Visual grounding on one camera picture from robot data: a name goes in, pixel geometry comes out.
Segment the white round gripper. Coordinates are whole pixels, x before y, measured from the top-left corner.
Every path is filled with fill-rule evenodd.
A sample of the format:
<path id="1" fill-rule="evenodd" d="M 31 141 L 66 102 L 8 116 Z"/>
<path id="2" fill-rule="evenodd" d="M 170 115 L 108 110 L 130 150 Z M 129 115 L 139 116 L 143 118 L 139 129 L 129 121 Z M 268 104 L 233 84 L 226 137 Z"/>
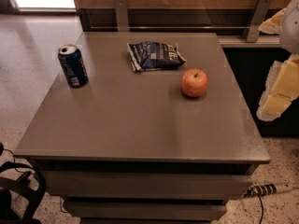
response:
<path id="1" fill-rule="evenodd" d="M 279 34 L 279 44 L 290 53 L 299 53 L 299 0 L 291 0 L 271 18 L 263 21 L 259 31 Z M 256 116 L 262 121 L 279 118 L 299 97 L 299 55 L 285 62 L 274 61 L 270 67 Z"/>

